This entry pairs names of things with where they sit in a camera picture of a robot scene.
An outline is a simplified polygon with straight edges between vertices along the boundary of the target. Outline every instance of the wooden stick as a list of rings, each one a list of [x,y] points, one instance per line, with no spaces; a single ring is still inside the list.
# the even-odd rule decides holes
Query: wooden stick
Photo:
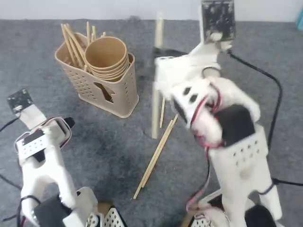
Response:
[[[89,22],[86,22],[86,36],[87,36],[87,46],[90,44],[90,26]]]
[[[97,37],[96,26],[93,26],[93,36],[94,36],[94,41],[95,41],[96,37]]]
[[[163,18],[158,17],[156,21],[156,31],[155,31],[155,47],[162,47],[162,33],[163,33]],[[152,90],[152,119],[151,119],[151,137],[156,139],[158,137],[159,131],[159,90],[153,85]]]
[[[178,119],[178,115],[176,114],[176,116],[175,116],[175,118],[174,118],[174,120],[173,120],[171,126],[169,127],[169,131],[168,131],[166,134],[164,134],[164,136],[165,136],[165,137],[164,137],[164,140],[163,140],[163,142],[161,143],[161,146],[160,146],[160,148],[159,148],[159,150],[158,150],[158,152],[157,152],[156,158],[153,160],[153,163],[152,163],[152,165],[151,165],[151,167],[150,167],[150,169],[149,169],[149,171],[148,171],[148,174],[147,174],[147,176],[146,176],[145,179],[144,179],[144,182],[143,182],[143,184],[142,184],[142,188],[145,187],[145,185],[146,185],[146,183],[147,183],[147,181],[148,181],[148,178],[150,177],[150,175],[151,175],[151,173],[152,173],[152,170],[153,170],[153,168],[154,168],[155,165],[156,165],[156,162],[157,162],[157,160],[158,160],[158,158],[159,158],[159,156],[160,156],[160,154],[161,154],[161,152],[162,152],[162,149],[163,149],[163,147],[164,147],[164,145],[165,145],[165,143],[166,143],[166,141],[167,141],[167,139],[168,139],[168,137],[169,137],[169,135],[170,135],[170,133],[171,133],[171,131],[172,131],[172,128],[174,127],[174,125],[175,125],[175,123],[176,123],[176,121],[177,121],[177,119]]]
[[[148,164],[148,166],[147,166],[147,168],[146,168],[146,170],[145,170],[145,173],[144,173],[144,175],[143,175],[143,177],[142,177],[142,179],[141,179],[141,181],[140,181],[140,184],[139,184],[139,186],[138,186],[138,188],[137,188],[137,190],[136,190],[136,192],[135,192],[135,194],[134,194],[134,200],[137,198],[137,196],[138,196],[138,194],[139,194],[139,192],[140,192],[140,190],[141,190],[141,187],[142,187],[143,182],[144,182],[144,180],[145,180],[145,178],[146,178],[146,176],[147,176],[147,174],[148,174],[148,172],[149,172],[149,169],[150,169],[150,167],[151,167],[151,165],[152,165],[152,163],[153,163],[153,160],[155,159],[155,157],[156,157],[156,155],[157,155],[157,150],[159,150],[159,148],[160,148],[160,146],[161,146],[161,142],[164,140],[165,135],[166,135],[166,133],[169,131],[170,126],[172,125],[172,123],[173,123],[173,120],[171,120],[170,123],[169,123],[169,125],[167,126],[167,128],[166,128],[166,130],[165,130],[165,132],[164,132],[164,134],[163,134],[163,136],[162,136],[162,139],[160,140],[160,143],[158,144],[157,149],[156,149],[155,153],[153,154],[153,156],[152,156],[152,158],[151,158],[151,161],[150,161],[150,163]]]
[[[83,66],[82,58],[79,56],[78,50],[77,50],[77,48],[75,47],[75,45],[74,45],[74,43],[73,43],[73,41],[72,41],[72,39],[71,39],[70,36],[68,37],[68,41],[69,41],[70,44],[71,44],[71,48],[72,48],[73,52],[75,53],[75,56],[76,56],[76,58],[77,58],[77,61],[78,61],[78,63],[79,63],[80,68],[83,69],[84,66]]]
[[[162,109],[161,109],[161,118],[160,118],[160,128],[163,125],[163,117],[164,117],[164,109],[165,109],[165,98],[162,99]]]
[[[155,84],[152,86],[152,119],[151,119],[151,137],[153,139],[158,138],[159,132],[159,99],[160,92],[155,88]]]
[[[71,56],[72,64],[73,64],[74,67],[77,67],[78,65],[77,65],[76,60],[74,58],[73,52],[71,50],[71,45],[70,45],[70,42],[68,41],[68,37],[67,37],[67,34],[66,34],[66,31],[64,29],[63,24],[61,24],[61,30],[62,30],[62,34],[63,34],[63,37],[64,37],[65,42],[66,42],[68,52],[70,53],[70,56]]]
[[[103,34],[100,36],[100,38],[103,38],[106,36],[106,32],[103,32]]]
[[[82,57],[82,59],[84,60],[84,50],[82,49],[80,43],[78,42],[78,40],[75,37],[75,34],[72,32],[71,27],[69,24],[65,24],[64,25],[65,30],[67,31],[68,35],[71,37],[71,39],[73,40],[73,42],[76,44],[76,47]]]

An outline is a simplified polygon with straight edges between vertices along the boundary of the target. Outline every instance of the ventilation hole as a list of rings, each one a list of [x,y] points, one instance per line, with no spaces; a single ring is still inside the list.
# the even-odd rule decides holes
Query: ventilation hole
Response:
[[[191,98],[189,99],[189,102],[190,102],[190,103],[193,103],[193,102],[196,101],[197,98],[198,98],[198,94],[194,94],[194,95],[192,95]]]
[[[183,91],[183,95],[187,96],[189,94],[190,90],[191,90],[191,87],[185,88],[185,90]]]

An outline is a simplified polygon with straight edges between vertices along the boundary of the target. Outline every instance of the cup rim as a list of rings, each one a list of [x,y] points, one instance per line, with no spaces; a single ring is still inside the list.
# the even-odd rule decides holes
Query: cup rim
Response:
[[[116,40],[120,41],[120,42],[123,44],[124,49],[125,49],[125,52],[124,52],[124,55],[123,55],[122,59],[120,59],[120,60],[119,60],[117,63],[115,63],[114,65],[111,65],[111,66],[108,66],[108,67],[103,67],[103,68],[101,68],[101,67],[96,67],[96,66],[91,65],[91,64],[87,61],[87,59],[86,59],[86,55],[87,55],[87,52],[88,52],[89,47],[92,46],[93,43],[96,43],[96,42],[100,41],[101,39],[109,39],[109,38],[111,38],[111,39],[116,39]],[[89,66],[90,66],[91,68],[93,68],[93,69],[97,69],[97,70],[112,70],[112,68],[117,67],[117,65],[119,65],[119,64],[121,64],[121,63],[123,62],[123,60],[125,59],[125,57],[126,57],[127,54],[128,54],[127,47],[126,47],[125,43],[124,43],[121,39],[119,39],[119,38],[117,38],[117,37],[114,37],[114,36],[105,36],[105,37],[100,37],[99,39],[94,40],[93,42],[91,42],[91,43],[88,45],[88,47],[85,49],[84,58],[85,58],[85,62],[87,63],[87,65],[89,65]]]

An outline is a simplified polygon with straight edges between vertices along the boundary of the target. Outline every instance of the black cable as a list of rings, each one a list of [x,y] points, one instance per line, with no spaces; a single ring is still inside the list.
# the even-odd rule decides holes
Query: black cable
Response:
[[[12,220],[12,219],[14,219],[14,218],[16,218],[16,217],[17,217],[17,215],[14,214],[13,216],[10,216],[10,217],[8,217],[8,218],[2,219],[2,222],[10,221],[10,220]]]
[[[278,112],[279,112],[279,108],[280,108],[281,101],[282,101],[282,96],[283,96],[282,85],[276,77],[274,77],[273,75],[269,74],[268,72],[265,72],[264,70],[262,70],[262,69],[260,69],[256,66],[248,63],[247,61],[243,60],[242,58],[234,55],[230,49],[227,51],[227,54],[229,54],[230,57],[234,58],[238,62],[240,62],[240,63],[250,67],[251,69],[262,73],[266,77],[272,79],[278,86],[278,89],[279,89],[278,100],[277,100],[277,103],[276,103],[273,119],[271,121],[270,130],[269,130],[269,134],[268,134],[268,138],[267,138],[268,150],[270,150],[271,149],[271,142],[272,142],[272,138],[273,138],[273,134],[274,134],[274,129],[275,129],[275,125],[276,125],[276,119],[277,119],[277,116],[278,116]],[[303,187],[303,183],[282,181],[282,180],[279,180],[277,178],[272,178],[272,181],[273,181],[273,183],[270,185],[270,187],[268,189],[265,190],[265,192],[259,192],[260,195],[267,194],[275,185],[278,185],[279,183]]]
[[[282,85],[281,85],[280,81],[276,77],[274,77],[273,75],[269,74],[268,72],[265,72],[264,70],[262,70],[262,69],[260,69],[260,68],[258,68],[256,66],[248,63],[247,61],[241,59],[240,57],[234,55],[230,49],[227,51],[227,53],[232,58],[234,58],[235,60],[237,60],[238,62],[240,62],[240,63],[242,63],[242,64],[250,67],[251,69],[262,73],[264,76],[272,79],[276,83],[276,85],[278,86],[278,89],[279,89],[278,100],[277,100],[277,103],[276,103],[276,108],[275,108],[275,111],[274,111],[273,119],[271,121],[270,130],[269,130],[269,134],[268,134],[268,138],[267,138],[267,145],[268,145],[268,149],[270,150],[271,149],[271,142],[272,142],[273,134],[274,134],[274,129],[275,129],[275,125],[276,125],[276,119],[277,119],[277,116],[278,116],[278,112],[279,112],[279,108],[280,108],[281,101],[282,101],[282,96],[283,96]]]
[[[289,185],[294,185],[294,186],[300,186],[300,187],[303,187],[303,183],[296,183],[296,182],[290,182],[290,181],[282,181],[282,180],[279,180],[277,178],[272,178],[273,180],[273,183],[274,184],[289,184]]]
[[[6,177],[4,177],[2,174],[0,174],[0,178],[5,181],[6,183],[8,183],[9,185],[13,186],[14,188],[17,188],[18,190],[21,191],[21,187],[17,184],[15,184],[14,182],[12,182],[11,180],[7,179]]]
[[[0,132],[2,132],[6,127],[10,126],[12,123],[14,123],[16,120],[18,120],[19,117],[16,117],[15,119],[7,122],[5,125],[3,125],[3,127],[0,129]]]
[[[26,199],[33,199],[35,200],[38,204],[41,204],[41,201],[33,195],[27,195],[25,197],[22,197],[20,199],[20,204],[18,206],[18,210],[17,210],[17,227],[22,227],[21,226],[21,208],[22,208],[22,201],[26,200]]]
[[[6,127],[10,126],[12,123],[14,123],[14,122],[15,122],[16,120],[18,120],[19,118],[20,118],[20,116],[19,116],[19,117],[16,117],[15,119],[13,119],[13,120],[11,120],[11,121],[9,121],[9,122],[7,122],[4,126],[2,126],[2,128],[0,129],[0,132],[2,132]],[[11,186],[13,186],[13,187],[15,187],[15,188],[17,188],[17,189],[19,189],[19,190],[22,189],[19,185],[13,183],[11,180],[7,179],[6,177],[4,177],[4,176],[1,175],[1,174],[0,174],[0,178],[1,178],[3,181],[5,181],[6,183],[8,183],[9,185],[11,185]]]

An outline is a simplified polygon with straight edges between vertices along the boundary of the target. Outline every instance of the utensil holder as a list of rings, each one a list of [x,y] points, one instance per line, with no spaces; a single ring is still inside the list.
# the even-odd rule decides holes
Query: utensil holder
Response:
[[[75,36],[86,49],[87,38],[80,33],[75,33]],[[55,52],[55,59],[61,64],[79,98],[121,118],[129,117],[139,102],[135,58],[131,53],[128,53],[128,57],[132,61],[124,75],[119,81],[110,82],[74,67],[65,42]]]

